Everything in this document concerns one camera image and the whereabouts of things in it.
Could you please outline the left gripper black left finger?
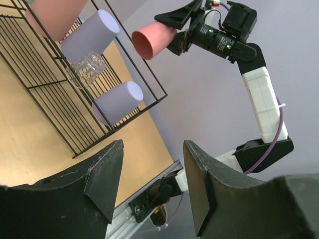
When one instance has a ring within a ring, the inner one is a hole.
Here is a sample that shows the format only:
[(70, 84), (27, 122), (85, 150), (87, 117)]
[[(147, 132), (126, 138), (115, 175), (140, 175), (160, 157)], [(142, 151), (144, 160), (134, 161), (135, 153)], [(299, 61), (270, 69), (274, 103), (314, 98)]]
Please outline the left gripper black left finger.
[(0, 188), (3, 239), (103, 239), (112, 222), (122, 140), (32, 185)]

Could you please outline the black wire dish rack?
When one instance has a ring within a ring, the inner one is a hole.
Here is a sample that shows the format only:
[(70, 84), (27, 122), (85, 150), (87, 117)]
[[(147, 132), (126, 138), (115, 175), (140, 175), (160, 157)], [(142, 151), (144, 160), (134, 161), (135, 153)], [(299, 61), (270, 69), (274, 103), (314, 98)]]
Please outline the black wire dish rack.
[[(129, 67), (137, 69), (123, 44), (116, 38), (102, 55), (106, 68), (87, 89), (78, 89), (66, 75), (69, 62), (60, 43), (39, 35), (26, 19), (30, 8), (24, 0), (3, 0), (0, 3), (0, 55), (44, 115), (68, 145), (79, 156), (119, 131), (129, 122), (157, 105), (167, 93), (155, 76), (132, 77)], [(93, 114), (93, 100), (126, 81), (135, 81), (148, 103), (141, 103), (119, 122), (100, 123)]]

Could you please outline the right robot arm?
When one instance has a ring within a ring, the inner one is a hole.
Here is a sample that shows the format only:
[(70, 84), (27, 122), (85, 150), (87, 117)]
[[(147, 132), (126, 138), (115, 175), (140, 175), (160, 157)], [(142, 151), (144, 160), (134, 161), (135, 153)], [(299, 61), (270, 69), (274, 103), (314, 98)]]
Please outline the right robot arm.
[(238, 65), (261, 137), (238, 146), (217, 160), (243, 174), (257, 173), (292, 152), (294, 145), (262, 49), (247, 41), (257, 22), (257, 12), (238, 2), (229, 1), (228, 5), (228, 13), (219, 19), (218, 28), (208, 23), (208, 16), (215, 12), (209, 0), (194, 0), (174, 11), (156, 15), (155, 20), (177, 30), (176, 37), (168, 45), (175, 55), (196, 45)]

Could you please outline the large lavender plastic cup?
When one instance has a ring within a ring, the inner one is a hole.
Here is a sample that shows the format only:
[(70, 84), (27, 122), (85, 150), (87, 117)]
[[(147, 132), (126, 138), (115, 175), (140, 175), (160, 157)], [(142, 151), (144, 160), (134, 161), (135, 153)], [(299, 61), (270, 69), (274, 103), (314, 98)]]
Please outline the large lavender plastic cup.
[(100, 9), (61, 42), (61, 51), (71, 63), (90, 52), (101, 55), (119, 32), (116, 20)]

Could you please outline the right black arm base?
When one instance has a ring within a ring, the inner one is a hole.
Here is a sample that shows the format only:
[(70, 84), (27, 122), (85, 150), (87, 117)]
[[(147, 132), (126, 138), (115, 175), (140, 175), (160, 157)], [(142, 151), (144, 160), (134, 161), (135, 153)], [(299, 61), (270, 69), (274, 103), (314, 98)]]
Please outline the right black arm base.
[(134, 198), (129, 206), (137, 223), (141, 223), (153, 209), (182, 194), (177, 181), (177, 171), (156, 180), (150, 187)]

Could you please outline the red plastic cup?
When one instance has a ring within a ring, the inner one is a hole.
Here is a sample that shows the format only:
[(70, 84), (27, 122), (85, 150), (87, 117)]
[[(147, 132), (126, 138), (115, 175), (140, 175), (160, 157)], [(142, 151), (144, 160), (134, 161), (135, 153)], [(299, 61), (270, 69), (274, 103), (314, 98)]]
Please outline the red plastic cup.
[(144, 60), (151, 60), (173, 41), (176, 34), (175, 28), (155, 21), (135, 30), (131, 38), (136, 52)]

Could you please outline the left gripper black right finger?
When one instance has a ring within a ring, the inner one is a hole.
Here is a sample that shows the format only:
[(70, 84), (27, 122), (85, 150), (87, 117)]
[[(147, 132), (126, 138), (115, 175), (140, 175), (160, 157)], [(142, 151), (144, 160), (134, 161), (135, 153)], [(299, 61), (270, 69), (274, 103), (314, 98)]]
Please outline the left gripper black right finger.
[(195, 234), (201, 239), (316, 239), (319, 176), (262, 181), (183, 143)]

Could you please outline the salmon pink plastic cup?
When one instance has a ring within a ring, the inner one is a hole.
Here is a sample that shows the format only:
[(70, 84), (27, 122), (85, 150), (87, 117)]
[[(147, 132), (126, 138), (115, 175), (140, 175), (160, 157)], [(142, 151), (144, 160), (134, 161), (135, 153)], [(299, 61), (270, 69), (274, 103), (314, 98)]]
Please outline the salmon pink plastic cup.
[(64, 39), (87, 0), (36, 0), (25, 11), (28, 23), (40, 35)]

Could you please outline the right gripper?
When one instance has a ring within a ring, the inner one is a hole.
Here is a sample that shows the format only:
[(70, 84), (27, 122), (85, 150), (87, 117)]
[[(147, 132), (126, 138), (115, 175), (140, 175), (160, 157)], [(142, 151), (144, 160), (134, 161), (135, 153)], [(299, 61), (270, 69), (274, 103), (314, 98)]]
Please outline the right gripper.
[[(173, 54), (180, 56), (194, 44), (230, 62), (251, 62), (257, 51), (248, 45), (249, 38), (256, 22), (256, 10), (238, 2), (228, 1), (230, 6), (224, 21), (219, 20), (216, 29), (205, 23), (209, 13), (204, 14), (198, 23), (193, 23), (188, 32), (178, 32), (166, 47)], [(182, 30), (188, 20), (194, 17), (202, 6), (202, 0), (193, 0), (179, 9), (158, 14), (154, 20), (168, 27)]]

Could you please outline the small lavender plastic cup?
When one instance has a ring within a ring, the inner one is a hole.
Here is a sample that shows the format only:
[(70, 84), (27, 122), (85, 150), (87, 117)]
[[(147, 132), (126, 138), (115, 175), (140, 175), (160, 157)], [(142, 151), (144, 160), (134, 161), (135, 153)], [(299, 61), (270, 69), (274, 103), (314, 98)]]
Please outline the small lavender plastic cup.
[(143, 99), (144, 95), (139, 85), (134, 81), (127, 81), (96, 98), (92, 109), (101, 123), (115, 125), (131, 113)]

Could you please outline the clear plastic cup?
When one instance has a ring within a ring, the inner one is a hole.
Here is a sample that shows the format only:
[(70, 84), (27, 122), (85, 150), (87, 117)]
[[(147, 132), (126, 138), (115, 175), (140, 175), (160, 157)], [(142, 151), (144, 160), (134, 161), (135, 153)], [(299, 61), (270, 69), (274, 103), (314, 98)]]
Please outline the clear plastic cup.
[(87, 89), (105, 70), (106, 64), (101, 55), (89, 52), (71, 66), (65, 69), (67, 80), (78, 89)]

